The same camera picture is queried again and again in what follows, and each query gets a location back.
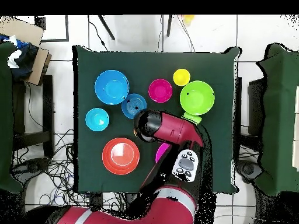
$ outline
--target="dark green table cover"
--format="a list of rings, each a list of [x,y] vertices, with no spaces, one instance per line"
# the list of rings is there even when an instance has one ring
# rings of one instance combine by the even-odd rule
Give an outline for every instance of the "dark green table cover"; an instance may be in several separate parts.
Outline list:
[[[191,80],[205,81],[215,93],[213,108],[201,122],[210,135],[213,151],[213,191],[235,193],[231,184],[232,119],[234,99],[234,59],[239,48],[226,53],[160,53],[160,52],[92,52],[73,47],[74,59],[78,56],[78,191],[136,193],[155,164],[159,143],[145,143],[133,133],[133,120],[121,111],[121,104],[102,103],[95,94],[96,78],[105,70],[115,69],[125,74],[130,93],[144,96],[149,109],[166,110],[176,116],[184,113],[179,103],[182,87],[173,83],[173,73],[187,69]],[[166,103],[156,103],[148,95],[150,83],[158,78],[172,84],[173,95]],[[93,132],[85,124],[87,112],[95,107],[105,109],[110,116],[108,127]],[[140,162],[130,174],[112,174],[102,163],[102,150],[113,138],[125,137],[139,148]]]
[[[260,163],[265,172],[256,185],[267,195],[299,192],[299,172],[292,167],[296,87],[299,86],[299,54],[271,44],[258,62],[267,81],[263,96],[265,122]]]
[[[7,61],[15,50],[10,42],[0,44],[0,189],[19,193],[23,187],[9,172],[12,164],[13,107],[12,74]]]

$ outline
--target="light blue bowl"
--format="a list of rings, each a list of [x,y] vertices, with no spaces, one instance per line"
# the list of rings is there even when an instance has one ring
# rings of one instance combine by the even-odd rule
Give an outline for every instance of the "light blue bowl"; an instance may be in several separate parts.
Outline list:
[[[133,119],[134,116],[139,113],[139,111],[146,108],[147,102],[140,94],[136,93],[128,95],[121,104],[121,110],[123,111],[124,115],[130,119]]]
[[[121,103],[127,97],[128,91],[128,79],[119,71],[104,71],[95,82],[97,97],[108,105]]]
[[[104,109],[93,108],[88,111],[85,122],[92,131],[103,131],[108,126],[109,115]]]

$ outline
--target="table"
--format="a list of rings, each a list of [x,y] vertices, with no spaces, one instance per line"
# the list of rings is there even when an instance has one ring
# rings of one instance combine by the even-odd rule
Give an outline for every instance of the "table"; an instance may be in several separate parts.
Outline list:
[[[91,52],[73,46],[74,53],[74,156],[75,184],[79,192],[137,193],[154,165],[158,143],[144,143],[133,133],[133,121],[125,117],[121,105],[109,106],[95,95],[94,83],[99,74],[108,69],[121,71],[130,83],[130,93],[144,96],[149,109],[166,110],[181,116],[179,103],[181,87],[172,81],[173,73],[186,68],[191,81],[202,80],[214,89],[215,104],[201,122],[212,140],[213,191],[235,193],[231,184],[232,120],[234,104],[234,61],[239,49],[234,47],[222,54],[216,53],[155,53],[155,52]],[[148,95],[148,86],[157,79],[171,82],[173,95],[166,103],[156,103]],[[93,132],[85,124],[86,113],[94,108],[105,109],[110,116],[109,126],[102,132]],[[125,137],[140,150],[137,168],[125,176],[112,174],[102,163],[103,147],[111,139]]]

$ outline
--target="black border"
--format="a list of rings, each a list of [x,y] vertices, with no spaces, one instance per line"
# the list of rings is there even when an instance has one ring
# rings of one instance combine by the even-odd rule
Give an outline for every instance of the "black border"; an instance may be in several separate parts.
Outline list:
[[[77,45],[72,45],[72,67],[74,72],[74,155],[73,155],[73,164],[74,164],[74,185],[72,190],[75,193],[78,193],[79,188],[79,166],[78,166],[78,136],[79,136],[79,127],[78,127],[78,52]]]
[[[65,16],[65,38],[61,39],[49,39],[49,40],[41,40],[41,43],[46,42],[69,42],[69,35],[68,35],[68,15]]]

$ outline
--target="red plate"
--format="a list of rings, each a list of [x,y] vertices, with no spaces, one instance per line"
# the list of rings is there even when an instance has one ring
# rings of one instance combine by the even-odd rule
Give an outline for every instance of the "red plate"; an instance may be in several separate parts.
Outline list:
[[[115,138],[103,149],[102,160],[108,171],[117,175],[131,173],[139,163],[139,150],[127,138]]]

